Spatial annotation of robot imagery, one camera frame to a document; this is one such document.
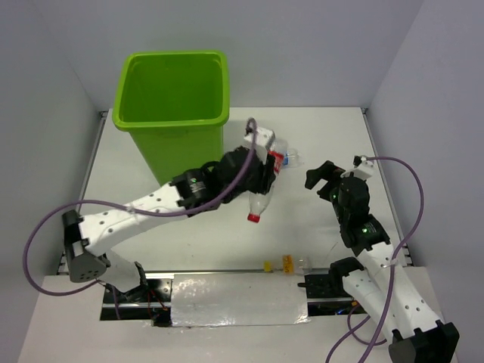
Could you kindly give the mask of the clear bottle red label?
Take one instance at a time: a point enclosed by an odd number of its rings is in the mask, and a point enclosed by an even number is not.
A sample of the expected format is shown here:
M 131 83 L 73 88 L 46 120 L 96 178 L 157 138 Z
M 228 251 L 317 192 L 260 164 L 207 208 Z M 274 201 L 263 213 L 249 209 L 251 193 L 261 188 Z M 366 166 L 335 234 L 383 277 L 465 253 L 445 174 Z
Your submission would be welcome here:
M 262 186 L 257 193 L 251 193 L 249 197 L 250 211 L 247 220 L 258 223 L 261 215 L 270 204 L 275 182 L 287 164 L 288 142 L 283 138 L 276 138 L 268 152 L 266 166 L 268 171 L 263 179 Z

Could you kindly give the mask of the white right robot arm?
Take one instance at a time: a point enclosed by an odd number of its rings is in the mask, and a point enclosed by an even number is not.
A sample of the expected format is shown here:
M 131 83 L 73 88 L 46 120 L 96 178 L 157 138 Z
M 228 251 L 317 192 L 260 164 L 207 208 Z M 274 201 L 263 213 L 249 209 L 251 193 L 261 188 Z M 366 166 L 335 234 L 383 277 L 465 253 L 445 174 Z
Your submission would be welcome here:
M 344 245 L 353 255 L 331 264 L 329 288 L 349 294 L 375 322 L 376 331 L 361 361 L 384 337 L 393 362 L 450 362 L 460 334 L 429 307 L 399 263 L 401 245 L 393 245 L 370 212 L 367 180 L 374 174 L 373 157 L 356 157 L 352 169 L 331 161 L 306 173 L 305 187 L 321 180 L 318 196 L 331 203 Z

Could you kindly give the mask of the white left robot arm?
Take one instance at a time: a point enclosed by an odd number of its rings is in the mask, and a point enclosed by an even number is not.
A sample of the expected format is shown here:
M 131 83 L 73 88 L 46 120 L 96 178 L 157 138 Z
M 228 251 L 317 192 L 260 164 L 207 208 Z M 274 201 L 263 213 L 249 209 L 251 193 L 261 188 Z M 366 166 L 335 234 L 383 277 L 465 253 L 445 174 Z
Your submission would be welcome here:
M 275 182 L 278 159 L 271 151 L 265 159 L 254 155 L 247 171 L 237 177 L 249 149 L 238 147 L 220 161 L 189 169 L 158 190 L 122 209 L 80 215 L 74 209 L 62 215 L 64 251 L 70 280 L 100 280 L 114 286 L 127 300 L 146 297 L 148 282 L 139 262 L 129 262 L 113 248 L 159 225 L 195 216 L 204 204 L 218 209 L 244 192 L 267 194 Z

